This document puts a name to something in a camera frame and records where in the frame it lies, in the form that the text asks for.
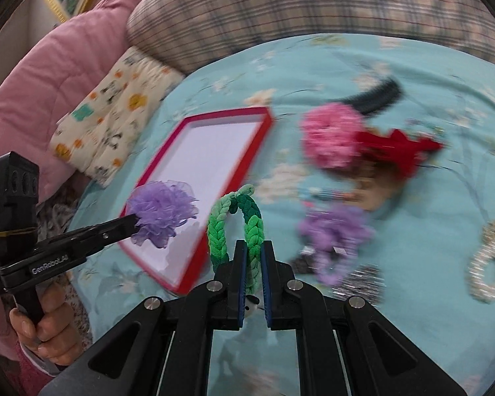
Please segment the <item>person's left hand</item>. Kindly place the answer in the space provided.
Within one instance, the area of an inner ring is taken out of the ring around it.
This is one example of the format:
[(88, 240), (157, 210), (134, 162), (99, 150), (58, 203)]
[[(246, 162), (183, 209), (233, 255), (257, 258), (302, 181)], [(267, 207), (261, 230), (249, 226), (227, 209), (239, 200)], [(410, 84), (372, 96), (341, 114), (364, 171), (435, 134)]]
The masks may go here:
[(39, 357), (61, 367), (71, 365), (83, 352), (74, 311), (65, 290), (56, 282), (47, 287), (40, 303), (44, 316), (34, 324), (18, 308), (10, 310), (10, 323), (19, 341)]

